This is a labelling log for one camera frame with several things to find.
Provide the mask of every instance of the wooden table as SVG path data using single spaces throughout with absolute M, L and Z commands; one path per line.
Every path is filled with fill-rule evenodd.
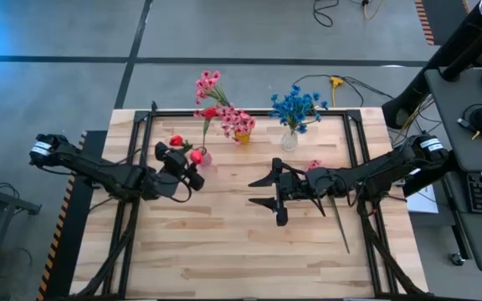
M 360 110 L 371 158 L 390 151 L 381 109 Z M 134 112 L 113 112 L 104 149 L 107 160 L 126 157 Z M 202 128 L 203 121 L 192 117 L 155 118 L 148 164 L 156 168 L 162 165 L 152 153 L 157 142 L 167 143 L 172 135 L 182 135 L 198 144 Z M 274 195 L 273 187 L 247 187 L 269 173 L 273 157 L 302 169 L 313 159 L 322 160 L 326 167 L 351 165 L 341 118 L 323 117 L 322 122 L 310 125 L 308 133 L 299 136 L 294 153 L 279 146 L 285 130 L 277 120 L 258 118 L 250 144 L 235 145 L 223 136 L 220 124 L 212 122 L 206 147 L 213 163 L 199 170 L 206 179 L 204 188 L 183 204 L 165 198 L 141 201 L 127 298 L 373 296 L 360 218 L 345 199 L 336 202 L 350 254 L 328 199 L 324 202 L 327 217 L 322 217 L 309 200 L 287 202 L 290 221 L 286 227 L 276 226 L 269 209 L 248 201 L 250 197 Z M 353 135 L 361 161 L 354 125 Z M 391 193 L 403 197 L 400 189 Z M 178 187 L 177 197 L 185 196 L 185 187 Z M 104 191 L 95 192 L 92 205 L 107 197 Z M 89 214 L 72 293 L 81 290 L 105 260 L 115 211 L 116 202 L 108 202 Z M 382 212 L 393 256 L 420 288 L 427 289 L 406 203 L 384 200 Z M 120 272 L 121 258 L 115 275 Z M 387 291 L 382 260 L 377 259 Z M 114 280 L 116 289 L 118 278 Z

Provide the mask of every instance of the yellow vase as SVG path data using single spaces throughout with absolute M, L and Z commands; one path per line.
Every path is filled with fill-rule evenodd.
M 235 132 L 235 138 L 238 139 L 239 144 L 247 145 L 250 141 L 250 133 L 251 132 L 252 131 L 250 131 L 248 134 L 243 134 L 243 132 L 236 131 Z

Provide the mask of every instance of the artificial flower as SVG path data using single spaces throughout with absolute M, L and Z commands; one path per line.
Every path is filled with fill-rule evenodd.
M 212 119 L 212 118 L 215 117 L 216 115 L 217 115 L 217 109 L 215 109 L 214 107 L 207 108 L 207 109 L 205 109 L 204 112 L 203 112 L 203 116 L 204 116 L 207 120 Z
M 199 150 L 195 150 L 190 155 L 191 161 L 195 164 L 202 164 L 202 152 Z
M 169 144 L 170 144 L 171 146 L 182 146 L 182 144 L 183 144 L 183 138 L 182 138 L 180 135 L 174 135 L 174 136 L 171 138 Z

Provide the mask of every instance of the gray floor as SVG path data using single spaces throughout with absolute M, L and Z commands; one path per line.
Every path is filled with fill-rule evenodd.
M 0 55 L 127 57 L 144 0 L 0 0 Z M 305 0 L 155 0 L 147 19 L 140 57 L 354 59 L 424 61 L 436 47 L 425 42 L 413 0 L 387 0 L 365 22 L 361 9 L 342 0 L 329 10 L 333 28 L 311 16 Z M 42 204 L 36 217 L 18 215 L 0 252 L 0 299 L 34 299 L 45 264 L 66 178 L 28 165 L 38 133 L 61 133 L 74 143 L 83 130 L 105 130 L 126 64 L 0 63 L 0 181 L 13 183 L 22 198 Z M 358 78 L 388 94 L 399 94 L 418 68 L 284 66 L 240 64 L 137 64 L 124 108 L 192 108 L 194 80 L 201 70 L 220 70 L 228 97 L 243 107 L 268 107 L 305 74 Z M 326 79 L 304 79 L 305 90 L 330 98 Z M 386 99 L 360 88 L 365 106 Z M 348 87 L 337 104 L 360 99 Z M 438 119 L 434 106 L 428 118 Z M 428 130 L 434 125 L 419 120 Z M 449 145 L 442 126 L 433 131 Z M 449 228 L 414 228 L 431 291 L 482 298 L 482 272 L 473 261 L 456 268 L 446 260 L 456 251 Z M 19 248 L 33 255 L 32 265 Z

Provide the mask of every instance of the glass vase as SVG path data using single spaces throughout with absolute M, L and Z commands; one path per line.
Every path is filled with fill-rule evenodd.
M 206 150 L 206 153 L 202 156 L 202 163 L 200 164 L 201 167 L 208 167 L 211 165 L 212 157 L 211 154 Z
M 282 140 L 280 141 L 280 146 L 282 146 L 282 150 L 284 151 L 294 151 L 297 145 L 299 144 L 299 140 L 297 138 L 297 132 L 288 129 L 283 135 Z

